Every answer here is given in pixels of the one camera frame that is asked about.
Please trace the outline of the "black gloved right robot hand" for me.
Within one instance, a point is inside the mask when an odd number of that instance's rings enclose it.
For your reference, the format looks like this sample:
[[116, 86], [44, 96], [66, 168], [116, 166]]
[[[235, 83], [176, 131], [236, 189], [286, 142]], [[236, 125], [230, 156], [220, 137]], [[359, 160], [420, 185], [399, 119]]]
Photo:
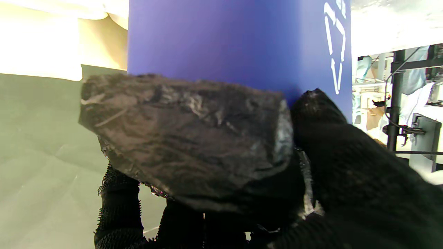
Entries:
[[311, 166], [324, 210], [275, 234], [228, 228], [226, 219], [167, 201], [157, 236], [146, 239], [139, 183], [109, 165], [99, 194], [96, 249], [441, 249], [442, 189], [350, 125], [321, 90], [291, 108], [295, 142]]

